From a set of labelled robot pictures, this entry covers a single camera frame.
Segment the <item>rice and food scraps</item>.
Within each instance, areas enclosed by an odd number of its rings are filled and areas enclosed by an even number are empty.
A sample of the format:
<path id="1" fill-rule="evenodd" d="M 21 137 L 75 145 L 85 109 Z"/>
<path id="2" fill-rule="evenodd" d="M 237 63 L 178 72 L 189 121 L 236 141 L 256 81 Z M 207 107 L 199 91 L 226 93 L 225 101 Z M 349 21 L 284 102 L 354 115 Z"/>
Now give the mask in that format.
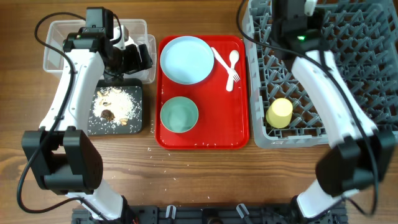
<path id="1" fill-rule="evenodd" d="M 139 117 L 141 101 L 121 88 L 100 88 L 93 100 L 95 117 L 115 125 L 127 126 Z"/>

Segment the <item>green bowl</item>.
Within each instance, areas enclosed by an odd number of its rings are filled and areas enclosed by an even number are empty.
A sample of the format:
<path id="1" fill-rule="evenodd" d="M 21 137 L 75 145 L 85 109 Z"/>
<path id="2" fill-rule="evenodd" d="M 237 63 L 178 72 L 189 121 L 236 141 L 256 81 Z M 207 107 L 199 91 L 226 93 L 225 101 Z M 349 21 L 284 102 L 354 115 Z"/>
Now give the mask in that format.
<path id="1" fill-rule="evenodd" d="M 198 122 L 197 105 L 189 98 L 177 96 L 167 100 L 160 110 L 163 126 L 173 133 L 186 133 Z"/>

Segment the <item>yellow cup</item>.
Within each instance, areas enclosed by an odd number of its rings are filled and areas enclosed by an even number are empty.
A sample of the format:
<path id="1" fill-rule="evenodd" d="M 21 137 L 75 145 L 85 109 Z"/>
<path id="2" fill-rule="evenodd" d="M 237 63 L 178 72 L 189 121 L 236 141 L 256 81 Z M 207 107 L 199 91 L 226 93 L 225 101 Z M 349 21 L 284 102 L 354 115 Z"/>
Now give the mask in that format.
<path id="1" fill-rule="evenodd" d="M 285 128 L 290 124 L 293 105 L 286 98 L 276 99 L 266 112 L 266 121 L 273 128 Z"/>

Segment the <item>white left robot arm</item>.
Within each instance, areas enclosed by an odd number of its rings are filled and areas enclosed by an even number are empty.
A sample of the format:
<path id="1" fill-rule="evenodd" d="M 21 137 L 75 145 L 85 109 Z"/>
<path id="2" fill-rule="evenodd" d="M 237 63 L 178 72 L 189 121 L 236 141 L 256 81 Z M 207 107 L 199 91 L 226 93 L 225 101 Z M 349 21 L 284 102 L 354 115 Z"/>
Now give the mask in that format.
<path id="1" fill-rule="evenodd" d="M 26 131 L 22 148 L 28 163 L 17 187 L 21 209 L 22 186 L 31 170 L 42 190 L 79 201 L 93 218 L 106 223 L 135 223 L 127 200 L 103 179 L 103 160 L 88 138 L 93 95 L 103 74 L 123 75 L 151 68 L 146 44 L 126 37 L 126 29 L 82 28 L 68 34 L 61 55 L 65 68 L 49 112 L 36 131 Z"/>

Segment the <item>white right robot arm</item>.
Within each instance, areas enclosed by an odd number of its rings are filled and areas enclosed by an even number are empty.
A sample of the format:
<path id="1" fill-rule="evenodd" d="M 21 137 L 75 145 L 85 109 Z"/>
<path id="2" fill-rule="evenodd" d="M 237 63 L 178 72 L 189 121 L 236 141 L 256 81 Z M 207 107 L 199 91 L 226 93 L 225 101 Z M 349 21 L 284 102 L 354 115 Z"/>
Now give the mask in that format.
<path id="1" fill-rule="evenodd" d="M 359 107 L 343 81 L 322 34 L 324 13 L 315 1 L 273 1 L 270 42 L 276 56 L 309 95 L 330 150 L 317 163 L 314 183 L 294 199 L 302 220 L 312 221 L 368 187 L 378 189 L 396 140 Z"/>

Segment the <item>black food waste tray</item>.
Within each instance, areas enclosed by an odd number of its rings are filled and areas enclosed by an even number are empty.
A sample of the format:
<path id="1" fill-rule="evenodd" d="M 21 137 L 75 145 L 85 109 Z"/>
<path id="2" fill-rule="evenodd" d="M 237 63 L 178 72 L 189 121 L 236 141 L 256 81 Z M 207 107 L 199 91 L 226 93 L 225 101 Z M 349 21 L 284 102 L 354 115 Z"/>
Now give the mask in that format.
<path id="1" fill-rule="evenodd" d="M 144 92 L 139 79 L 110 85 L 100 81 L 88 118 L 88 135 L 137 134 L 143 128 Z"/>

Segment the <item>grey dishwasher rack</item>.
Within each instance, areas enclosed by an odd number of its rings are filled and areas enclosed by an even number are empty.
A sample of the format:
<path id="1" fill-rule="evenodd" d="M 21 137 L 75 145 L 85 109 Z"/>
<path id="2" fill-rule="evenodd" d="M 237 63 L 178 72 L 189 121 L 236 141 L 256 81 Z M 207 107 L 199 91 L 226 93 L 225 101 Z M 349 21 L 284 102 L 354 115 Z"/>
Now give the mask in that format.
<path id="1" fill-rule="evenodd" d="M 322 34 L 339 73 L 358 105 L 379 129 L 397 132 L 397 13 L 392 1 L 318 1 L 325 13 Z M 264 149 L 327 143 L 323 123 L 309 96 L 285 63 L 267 47 L 271 2 L 249 1 L 241 23 L 251 82 L 254 141 Z M 271 103 L 293 104 L 289 125 L 266 121 Z"/>

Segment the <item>clear plastic waste bin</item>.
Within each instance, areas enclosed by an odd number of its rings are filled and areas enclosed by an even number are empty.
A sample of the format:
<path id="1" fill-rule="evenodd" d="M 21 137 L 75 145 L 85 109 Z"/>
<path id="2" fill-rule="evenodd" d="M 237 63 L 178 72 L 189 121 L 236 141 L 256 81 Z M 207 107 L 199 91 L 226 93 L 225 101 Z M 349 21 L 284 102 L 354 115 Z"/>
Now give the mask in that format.
<path id="1" fill-rule="evenodd" d="M 137 78 L 143 84 L 150 84 L 155 81 L 155 72 L 157 65 L 157 50 L 155 37 L 147 33 L 147 23 L 143 19 L 121 19 L 121 27 L 126 29 L 124 39 L 117 45 L 118 48 L 123 49 L 129 44 L 136 46 L 146 44 L 148 53 L 152 59 L 152 67 L 132 75 L 125 74 L 124 78 Z M 46 43 L 61 50 L 63 41 L 71 32 L 77 32 L 79 28 L 85 25 L 83 20 L 64 20 L 53 21 L 50 24 L 47 33 Z M 61 78 L 64 68 L 64 59 L 61 55 L 51 49 L 45 48 L 43 69 L 45 72 L 52 74 L 57 78 Z"/>

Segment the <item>light blue plate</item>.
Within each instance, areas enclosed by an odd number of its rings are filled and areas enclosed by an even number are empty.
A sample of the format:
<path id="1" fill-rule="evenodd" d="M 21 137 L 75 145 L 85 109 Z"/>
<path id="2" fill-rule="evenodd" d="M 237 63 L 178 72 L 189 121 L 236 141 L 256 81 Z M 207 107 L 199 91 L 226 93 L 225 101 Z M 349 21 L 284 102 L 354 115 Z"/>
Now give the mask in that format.
<path id="1" fill-rule="evenodd" d="M 194 36 L 174 38 L 160 54 L 160 67 L 165 76 L 182 85 L 203 81 L 212 72 L 214 64 L 210 46 Z"/>

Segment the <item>white plastic spoon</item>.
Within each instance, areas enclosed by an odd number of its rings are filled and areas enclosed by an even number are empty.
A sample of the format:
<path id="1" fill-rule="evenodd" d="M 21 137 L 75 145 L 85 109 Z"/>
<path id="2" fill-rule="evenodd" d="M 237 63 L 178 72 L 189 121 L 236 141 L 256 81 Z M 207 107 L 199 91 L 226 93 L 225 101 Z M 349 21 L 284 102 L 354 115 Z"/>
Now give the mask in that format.
<path id="1" fill-rule="evenodd" d="M 240 81 L 240 77 L 237 74 L 237 72 L 235 71 L 235 65 L 238 62 L 238 60 L 239 60 L 239 52 L 237 50 L 232 50 L 229 55 L 229 61 L 231 63 L 230 68 L 232 69 L 234 74 L 229 75 L 229 77 L 228 77 L 227 84 L 226 84 L 226 90 L 228 92 L 231 92 L 233 90 L 234 82 Z"/>

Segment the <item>pink plastic fork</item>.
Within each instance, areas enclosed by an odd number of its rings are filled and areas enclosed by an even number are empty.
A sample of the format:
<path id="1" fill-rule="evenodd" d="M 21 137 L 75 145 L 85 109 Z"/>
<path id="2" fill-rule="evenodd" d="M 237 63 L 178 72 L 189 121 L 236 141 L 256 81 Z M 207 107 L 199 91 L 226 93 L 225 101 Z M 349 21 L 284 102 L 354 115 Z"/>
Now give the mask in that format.
<path id="1" fill-rule="evenodd" d="M 217 50 L 214 47 L 211 47 L 211 50 L 213 51 L 215 59 L 226 69 L 227 73 L 233 77 L 233 80 L 236 82 L 240 81 L 238 73 L 226 64 Z"/>

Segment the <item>red serving tray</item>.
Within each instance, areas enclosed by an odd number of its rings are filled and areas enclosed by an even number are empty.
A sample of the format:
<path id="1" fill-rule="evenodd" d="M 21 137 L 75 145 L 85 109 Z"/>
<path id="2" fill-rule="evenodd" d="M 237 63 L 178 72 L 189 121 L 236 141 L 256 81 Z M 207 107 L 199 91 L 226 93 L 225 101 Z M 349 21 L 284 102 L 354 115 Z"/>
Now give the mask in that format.
<path id="1" fill-rule="evenodd" d="M 239 52 L 235 71 L 240 81 L 234 82 L 228 92 L 229 77 L 226 69 L 215 59 L 212 72 L 201 82 L 182 85 L 168 79 L 160 67 L 160 54 L 165 45 L 176 37 L 168 36 L 159 45 L 157 65 L 157 99 L 155 111 L 155 139 L 165 149 L 239 149 L 249 139 L 248 91 L 246 84 L 246 61 L 243 41 L 233 35 L 197 35 L 209 46 L 214 47 L 230 67 L 232 50 Z M 177 96 L 191 99 L 198 107 L 196 125 L 186 133 L 167 130 L 160 120 L 163 104 Z"/>

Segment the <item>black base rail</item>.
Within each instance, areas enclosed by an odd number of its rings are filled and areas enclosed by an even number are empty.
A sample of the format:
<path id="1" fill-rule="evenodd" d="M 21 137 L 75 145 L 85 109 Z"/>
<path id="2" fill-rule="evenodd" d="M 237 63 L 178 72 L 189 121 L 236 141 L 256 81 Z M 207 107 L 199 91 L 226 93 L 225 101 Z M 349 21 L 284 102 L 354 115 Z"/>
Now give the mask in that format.
<path id="1" fill-rule="evenodd" d="M 133 206 L 137 215 L 136 223 L 293 223 L 293 215 L 288 204 L 271 204 L 265 206 L 246 206 L 248 215 L 241 217 L 233 207 L 178 207 L 176 210 L 156 206 Z M 89 211 L 74 209 L 71 223 L 105 223 L 95 220 Z M 341 203 L 322 217 L 308 223 L 348 223 L 345 204 Z"/>

